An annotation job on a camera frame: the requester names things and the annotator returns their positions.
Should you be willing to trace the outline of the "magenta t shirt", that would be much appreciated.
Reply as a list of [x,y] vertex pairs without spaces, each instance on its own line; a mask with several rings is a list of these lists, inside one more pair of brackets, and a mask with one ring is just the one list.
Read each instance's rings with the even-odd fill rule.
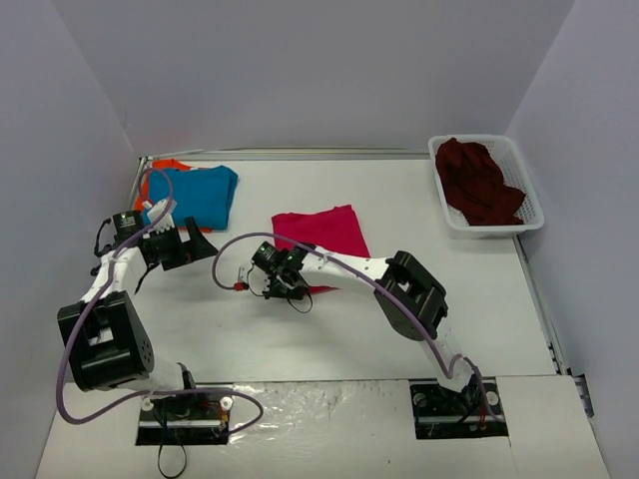
[[338,253],[369,257],[369,250],[351,205],[314,214],[280,213],[272,217],[273,233]]

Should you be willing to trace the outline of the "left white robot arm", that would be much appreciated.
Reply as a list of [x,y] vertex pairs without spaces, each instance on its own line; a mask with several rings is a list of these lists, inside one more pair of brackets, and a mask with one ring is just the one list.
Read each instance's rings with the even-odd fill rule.
[[103,221],[113,225],[114,240],[96,244],[101,264],[94,268],[89,291],[57,314],[62,339],[69,342],[78,320],[85,321],[71,345],[68,364],[83,391],[126,388],[168,390],[165,405],[179,417],[195,414],[201,392],[188,368],[160,358],[133,303],[144,278],[156,267],[170,270],[212,257],[218,250],[205,238],[196,220],[184,220],[188,238],[181,239],[170,216],[120,252],[118,246],[144,227],[140,211],[127,211]]

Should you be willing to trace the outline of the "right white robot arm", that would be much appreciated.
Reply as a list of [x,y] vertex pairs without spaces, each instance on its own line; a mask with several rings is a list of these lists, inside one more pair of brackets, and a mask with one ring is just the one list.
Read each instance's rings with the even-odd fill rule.
[[412,254],[370,258],[305,243],[278,249],[265,241],[251,264],[265,277],[266,298],[302,300],[316,286],[373,296],[390,327],[421,344],[445,405],[464,412],[477,402],[474,372],[447,319],[445,288]]

